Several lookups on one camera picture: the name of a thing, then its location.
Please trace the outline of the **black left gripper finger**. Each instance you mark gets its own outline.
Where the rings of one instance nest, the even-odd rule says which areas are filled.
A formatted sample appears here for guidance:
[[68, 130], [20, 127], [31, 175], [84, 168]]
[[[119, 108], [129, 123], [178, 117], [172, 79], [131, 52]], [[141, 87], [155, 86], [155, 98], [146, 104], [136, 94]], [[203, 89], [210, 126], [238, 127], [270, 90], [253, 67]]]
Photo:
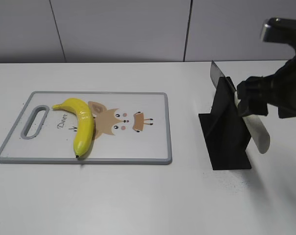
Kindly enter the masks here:
[[237, 86], [238, 99], [264, 99], [264, 82], [263, 76], [251, 76], [242, 81]]

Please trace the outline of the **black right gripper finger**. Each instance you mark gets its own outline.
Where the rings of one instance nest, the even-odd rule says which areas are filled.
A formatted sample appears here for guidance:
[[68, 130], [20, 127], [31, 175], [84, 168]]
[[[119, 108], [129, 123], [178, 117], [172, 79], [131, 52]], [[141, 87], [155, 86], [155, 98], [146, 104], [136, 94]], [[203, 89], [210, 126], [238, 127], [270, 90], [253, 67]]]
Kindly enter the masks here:
[[263, 99], [239, 99], [238, 114], [241, 117], [250, 115], [267, 116], [268, 113], [268, 104]]

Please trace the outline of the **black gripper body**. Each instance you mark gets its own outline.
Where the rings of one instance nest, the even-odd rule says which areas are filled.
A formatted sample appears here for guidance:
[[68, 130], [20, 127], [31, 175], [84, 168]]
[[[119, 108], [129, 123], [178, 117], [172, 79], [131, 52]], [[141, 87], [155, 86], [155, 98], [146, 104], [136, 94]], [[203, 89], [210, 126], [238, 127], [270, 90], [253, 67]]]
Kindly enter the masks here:
[[278, 108], [280, 118], [296, 117], [296, 45], [291, 47], [295, 56], [274, 74], [266, 76], [263, 88], [263, 100]]

